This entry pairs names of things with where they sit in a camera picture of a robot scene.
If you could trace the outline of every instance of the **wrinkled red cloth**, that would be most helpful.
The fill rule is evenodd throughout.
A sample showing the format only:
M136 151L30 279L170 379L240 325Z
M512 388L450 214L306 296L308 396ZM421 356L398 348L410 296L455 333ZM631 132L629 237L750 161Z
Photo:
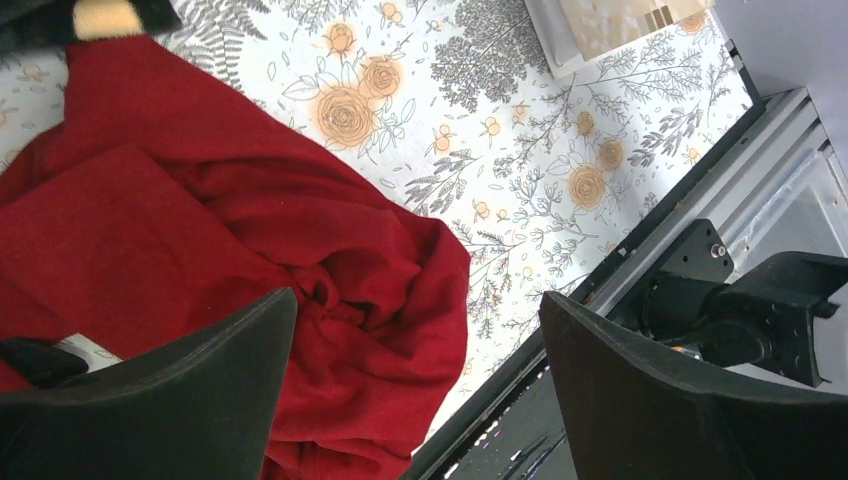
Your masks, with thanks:
M263 478L397 478L464 362L465 249L148 38L68 64L65 122L0 177L0 337L130 358L291 286Z

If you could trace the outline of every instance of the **beige paper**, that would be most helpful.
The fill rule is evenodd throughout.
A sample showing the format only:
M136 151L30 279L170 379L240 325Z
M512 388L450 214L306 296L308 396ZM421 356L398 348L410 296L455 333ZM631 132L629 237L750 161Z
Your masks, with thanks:
M715 0L559 1L585 60L603 55L715 5Z

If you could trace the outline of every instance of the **metal frame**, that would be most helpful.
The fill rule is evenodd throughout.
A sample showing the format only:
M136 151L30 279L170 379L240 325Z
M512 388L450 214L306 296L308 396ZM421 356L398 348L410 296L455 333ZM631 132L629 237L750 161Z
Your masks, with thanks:
M728 48L738 57L732 43ZM740 74L754 107L620 244L624 256L613 255L602 262L572 298L601 315L609 313L694 219L709 218L727 238L753 214L747 207L768 198L806 155L830 150L806 89L777 95L763 104L747 71L743 68ZM536 381L546 366L544 360L537 332L422 446L403 478L432 478L447 471L469 452L489 423Z

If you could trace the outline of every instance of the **floral pattern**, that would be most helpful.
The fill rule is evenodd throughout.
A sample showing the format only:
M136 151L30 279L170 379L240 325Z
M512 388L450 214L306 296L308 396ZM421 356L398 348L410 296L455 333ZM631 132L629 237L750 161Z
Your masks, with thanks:
M468 249L441 425L751 105L706 15L562 80L523 0L177 0L168 49ZM62 55L0 59L0 162L61 121Z

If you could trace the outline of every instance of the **red fabric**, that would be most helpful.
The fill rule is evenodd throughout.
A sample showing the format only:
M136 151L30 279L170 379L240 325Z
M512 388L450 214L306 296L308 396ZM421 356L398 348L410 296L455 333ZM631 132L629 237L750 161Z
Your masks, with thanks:
M0 337L130 358L291 286L263 477L397 478L464 361L456 238L150 39L68 63L65 122L0 177Z

